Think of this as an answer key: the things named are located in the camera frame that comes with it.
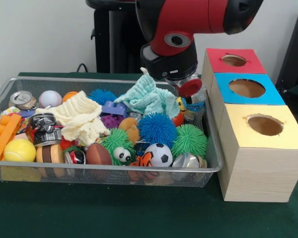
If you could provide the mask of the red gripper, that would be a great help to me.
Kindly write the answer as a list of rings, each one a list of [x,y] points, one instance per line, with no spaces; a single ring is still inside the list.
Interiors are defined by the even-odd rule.
[[[202,87],[202,81],[200,78],[188,79],[185,78],[179,81],[178,94],[181,97],[185,97],[187,105],[193,104],[191,96],[199,92]]]

